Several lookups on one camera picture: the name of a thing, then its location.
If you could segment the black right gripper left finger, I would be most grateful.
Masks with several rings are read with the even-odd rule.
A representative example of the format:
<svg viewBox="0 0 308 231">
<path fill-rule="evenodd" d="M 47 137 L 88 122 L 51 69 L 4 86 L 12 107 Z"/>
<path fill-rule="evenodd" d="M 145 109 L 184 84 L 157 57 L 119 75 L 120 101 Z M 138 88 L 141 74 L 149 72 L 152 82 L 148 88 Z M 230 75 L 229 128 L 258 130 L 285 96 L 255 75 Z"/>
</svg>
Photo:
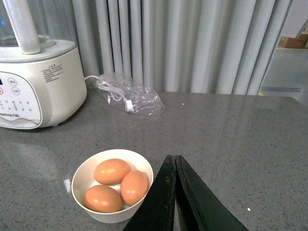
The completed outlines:
<svg viewBox="0 0 308 231">
<path fill-rule="evenodd" d="M 125 231 L 171 231 L 174 224 L 177 167 L 167 155 L 144 201 L 125 226 Z"/>
</svg>

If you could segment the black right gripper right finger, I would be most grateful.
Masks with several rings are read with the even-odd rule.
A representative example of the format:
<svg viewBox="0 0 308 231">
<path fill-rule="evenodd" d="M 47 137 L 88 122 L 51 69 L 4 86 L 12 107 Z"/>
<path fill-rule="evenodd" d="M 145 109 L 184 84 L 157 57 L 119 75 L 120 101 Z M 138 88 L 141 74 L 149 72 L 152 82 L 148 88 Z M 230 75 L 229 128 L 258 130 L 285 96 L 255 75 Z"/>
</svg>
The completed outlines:
<svg viewBox="0 0 308 231">
<path fill-rule="evenodd" d="M 185 231 L 246 231 L 219 201 L 183 156 L 177 166 L 176 199 L 180 227 Z"/>
</svg>

